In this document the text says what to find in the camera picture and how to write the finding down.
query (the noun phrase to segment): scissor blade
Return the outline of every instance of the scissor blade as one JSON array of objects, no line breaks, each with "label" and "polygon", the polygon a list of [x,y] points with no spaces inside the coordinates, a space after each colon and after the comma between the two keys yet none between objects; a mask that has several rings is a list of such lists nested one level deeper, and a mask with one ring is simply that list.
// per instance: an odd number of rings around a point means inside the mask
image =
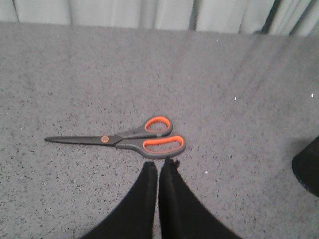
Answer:
[{"label": "scissor blade", "polygon": [[55,143],[74,143],[74,144],[92,144],[92,145],[106,145],[115,146],[115,144],[121,141],[123,138],[114,135],[107,136],[108,141],[105,140],[106,136],[57,136],[45,138],[45,141],[55,142]]}]

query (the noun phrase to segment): scissor pivot screw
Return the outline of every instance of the scissor pivot screw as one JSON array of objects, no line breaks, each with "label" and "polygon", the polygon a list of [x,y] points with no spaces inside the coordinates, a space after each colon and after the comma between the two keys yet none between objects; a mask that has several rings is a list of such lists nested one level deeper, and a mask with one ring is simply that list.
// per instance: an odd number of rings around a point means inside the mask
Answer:
[{"label": "scissor pivot screw", "polygon": [[101,137],[101,141],[103,143],[107,143],[109,140],[110,140],[110,138],[108,136],[106,136],[106,135]]}]

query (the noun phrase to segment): scissor handle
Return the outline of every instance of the scissor handle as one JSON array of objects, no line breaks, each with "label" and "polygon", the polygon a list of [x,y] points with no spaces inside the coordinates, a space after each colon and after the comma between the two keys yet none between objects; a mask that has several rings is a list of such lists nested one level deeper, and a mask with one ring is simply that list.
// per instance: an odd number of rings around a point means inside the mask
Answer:
[{"label": "scissor handle", "polygon": [[[179,142],[179,147],[165,150],[165,151],[150,151],[146,147],[150,145],[159,145],[171,142]],[[132,149],[140,153],[142,156],[150,159],[162,159],[166,157],[173,157],[182,153],[186,148],[186,141],[183,137],[179,135],[160,137],[156,139],[123,139],[118,144],[116,148]]]},{"label": "scissor handle", "polygon": [[[166,125],[166,128],[162,130],[150,130],[149,127],[153,123],[161,122]],[[142,126],[135,128],[133,130],[118,133],[117,135],[122,138],[154,138],[166,136],[173,130],[173,124],[171,121],[164,116],[155,116],[149,118]]]}]

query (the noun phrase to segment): black object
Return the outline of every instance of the black object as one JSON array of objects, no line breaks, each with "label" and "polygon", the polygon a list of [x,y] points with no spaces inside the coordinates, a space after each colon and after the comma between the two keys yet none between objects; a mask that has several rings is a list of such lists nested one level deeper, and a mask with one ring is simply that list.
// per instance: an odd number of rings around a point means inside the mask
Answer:
[{"label": "black object", "polygon": [[273,4],[273,6],[268,14],[268,17],[265,21],[265,24],[264,24],[263,28],[261,29],[261,32],[260,32],[261,34],[267,34],[269,32],[269,28],[274,21],[276,12],[277,12],[281,2],[282,2],[282,0],[275,0],[274,1],[274,4]]},{"label": "black object", "polygon": [[178,161],[166,159],[159,177],[162,238],[240,239],[204,208],[183,181],[177,167]]},{"label": "black object", "polygon": [[319,197],[319,136],[293,158],[292,168],[298,181]]},{"label": "black object", "polygon": [[146,162],[121,203],[96,228],[81,239],[151,239],[158,174]]}]

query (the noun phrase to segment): scissors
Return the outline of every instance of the scissors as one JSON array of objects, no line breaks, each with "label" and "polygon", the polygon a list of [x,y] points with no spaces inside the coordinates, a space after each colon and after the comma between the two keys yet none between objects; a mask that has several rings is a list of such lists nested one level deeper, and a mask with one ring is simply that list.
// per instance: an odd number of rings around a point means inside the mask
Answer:
[{"label": "scissors", "polygon": [[[154,123],[164,123],[166,128],[162,130],[151,130],[150,126]],[[167,136],[173,130],[171,121],[163,116],[155,116],[148,119],[138,128],[117,133],[113,136],[57,136],[45,138],[45,141],[56,143],[73,143],[73,144],[91,144],[114,146],[116,148],[131,149],[140,153],[142,156],[150,159],[162,159],[176,156],[182,153],[186,148],[186,141],[179,135]],[[171,142],[178,142],[179,146],[164,151],[151,151],[147,146],[162,145]]]}]

